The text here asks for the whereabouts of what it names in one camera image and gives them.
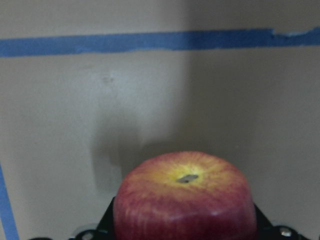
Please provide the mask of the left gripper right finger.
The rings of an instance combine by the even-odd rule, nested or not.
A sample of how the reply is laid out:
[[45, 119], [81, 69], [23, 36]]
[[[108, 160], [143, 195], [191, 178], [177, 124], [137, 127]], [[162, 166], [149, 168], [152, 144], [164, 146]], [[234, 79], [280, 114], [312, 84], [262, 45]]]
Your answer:
[[308, 238], [286, 225], [273, 225], [255, 204], [258, 240], [307, 240]]

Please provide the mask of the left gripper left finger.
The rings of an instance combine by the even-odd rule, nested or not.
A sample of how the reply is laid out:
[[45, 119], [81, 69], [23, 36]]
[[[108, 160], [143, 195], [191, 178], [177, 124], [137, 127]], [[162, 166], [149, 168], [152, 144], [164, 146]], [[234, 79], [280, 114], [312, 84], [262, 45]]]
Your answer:
[[75, 240], [116, 240], [114, 230], [113, 205], [115, 197], [112, 198], [108, 208], [95, 229], [83, 230], [76, 234]]

